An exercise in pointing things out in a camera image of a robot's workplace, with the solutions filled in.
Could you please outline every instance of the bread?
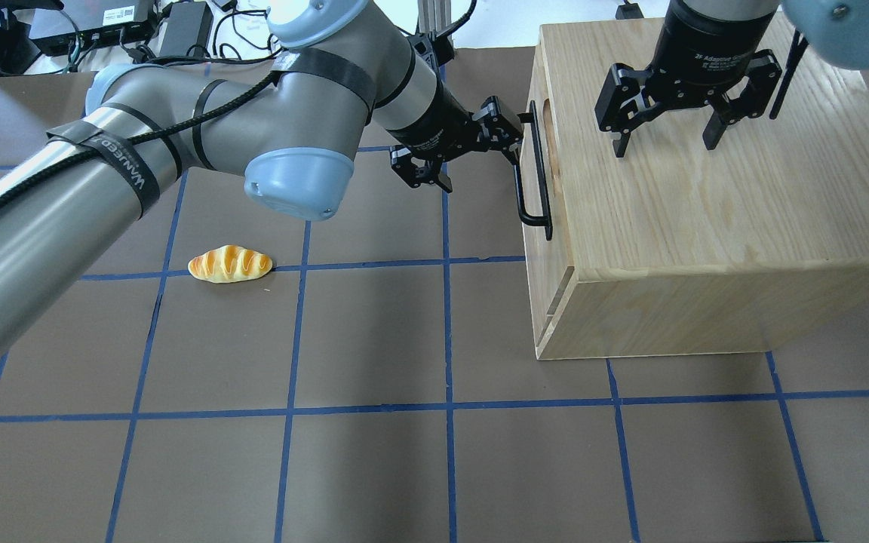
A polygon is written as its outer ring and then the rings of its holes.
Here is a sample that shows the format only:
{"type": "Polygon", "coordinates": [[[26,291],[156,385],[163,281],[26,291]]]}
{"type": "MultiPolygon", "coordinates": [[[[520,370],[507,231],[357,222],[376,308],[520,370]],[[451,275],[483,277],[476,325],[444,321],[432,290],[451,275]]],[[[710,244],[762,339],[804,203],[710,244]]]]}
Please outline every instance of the bread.
{"type": "Polygon", "coordinates": [[[273,260],[263,253],[238,245],[223,245],[204,252],[186,265],[190,275],[211,283],[235,283],[262,278],[273,269],[273,260]]]}

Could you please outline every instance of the white label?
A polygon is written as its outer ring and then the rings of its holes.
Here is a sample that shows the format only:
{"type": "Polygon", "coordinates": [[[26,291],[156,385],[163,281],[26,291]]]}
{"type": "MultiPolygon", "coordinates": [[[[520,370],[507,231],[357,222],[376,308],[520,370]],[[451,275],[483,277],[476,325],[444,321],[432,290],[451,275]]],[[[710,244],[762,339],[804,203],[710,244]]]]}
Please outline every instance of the white label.
{"type": "Polygon", "coordinates": [[[134,21],[135,13],[136,8],[134,6],[103,11],[103,26],[121,22],[132,22],[134,21]]]}

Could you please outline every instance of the black band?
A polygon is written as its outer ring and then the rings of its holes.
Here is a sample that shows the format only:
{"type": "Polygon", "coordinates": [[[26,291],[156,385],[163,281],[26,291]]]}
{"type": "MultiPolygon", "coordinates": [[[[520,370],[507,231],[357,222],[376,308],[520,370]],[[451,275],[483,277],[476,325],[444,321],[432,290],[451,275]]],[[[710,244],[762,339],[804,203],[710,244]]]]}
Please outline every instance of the black band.
{"type": "Polygon", "coordinates": [[[404,73],[404,79],[401,79],[401,83],[398,83],[398,86],[391,90],[391,93],[386,97],[383,97],[381,100],[377,100],[375,104],[375,109],[382,108],[387,106],[387,104],[394,102],[396,97],[401,95],[401,91],[404,90],[404,87],[407,86],[407,83],[411,82],[411,75],[414,75],[414,65],[417,63],[416,61],[417,55],[414,54],[414,50],[411,49],[411,61],[410,64],[407,65],[407,72],[404,73]]]}
{"type": "MultiPolygon", "coordinates": [[[[127,106],[127,104],[118,102],[105,102],[103,103],[103,107],[110,107],[112,109],[118,109],[120,111],[123,111],[123,113],[128,113],[135,117],[138,121],[141,121],[141,123],[149,127],[150,130],[163,130],[163,127],[160,127],[159,124],[156,123],[156,121],[152,120],[141,111],[127,106]]],[[[163,142],[163,144],[166,145],[166,148],[170,150],[170,155],[173,156],[173,164],[177,166],[177,176],[183,174],[183,161],[180,160],[180,151],[177,149],[176,144],[173,144],[173,140],[170,139],[170,137],[162,137],[159,139],[163,142]]]]}
{"type": "Polygon", "coordinates": [[[149,166],[127,139],[106,133],[87,121],[72,121],[62,127],[52,128],[47,134],[51,141],[59,139],[99,151],[104,161],[123,176],[136,193],[141,209],[140,217],[159,199],[156,176],[152,175],[149,166]]]}
{"type": "MultiPolygon", "coordinates": [[[[213,93],[213,89],[220,86],[220,83],[225,82],[226,79],[214,79],[207,84],[203,90],[200,90],[200,97],[196,99],[196,107],[193,108],[193,117],[199,117],[200,114],[203,113],[204,108],[207,107],[207,100],[210,99],[210,94],[213,93]]],[[[203,149],[203,124],[197,124],[193,127],[193,151],[196,152],[197,158],[200,158],[200,164],[203,164],[204,168],[215,170],[213,164],[210,164],[210,161],[207,160],[207,152],[203,149]]]]}
{"type": "Polygon", "coordinates": [[[376,85],[368,72],[361,66],[353,64],[348,59],[321,51],[317,48],[304,48],[300,51],[290,51],[277,57],[270,66],[270,72],[298,72],[324,77],[339,85],[347,87],[358,95],[368,107],[370,114],[375,108],[376,85]]]}

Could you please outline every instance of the wooden box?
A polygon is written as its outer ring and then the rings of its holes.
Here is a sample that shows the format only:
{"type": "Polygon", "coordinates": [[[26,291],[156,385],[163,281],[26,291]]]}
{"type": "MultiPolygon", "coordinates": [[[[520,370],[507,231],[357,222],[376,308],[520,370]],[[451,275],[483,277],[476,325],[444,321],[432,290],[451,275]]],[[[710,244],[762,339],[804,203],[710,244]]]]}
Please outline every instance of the wooden box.
{"type": "MultiPolygon", "coordinates": [[[[661,24],[542,27],[529,100],[544,127],[554,237],[524,228],[540,360],[765,351],[869,298],[859,73],[811,48],[779,119],[745,119],[707,151],[711,109],[669,112],[618,159],[594,104],[610,64],[648,64],[661,24]]],[[[792,33],[779,14],[762,46],[783,61],[792,33]]],[[[530,207],[532,145],[521,156],[530,207]]]]}

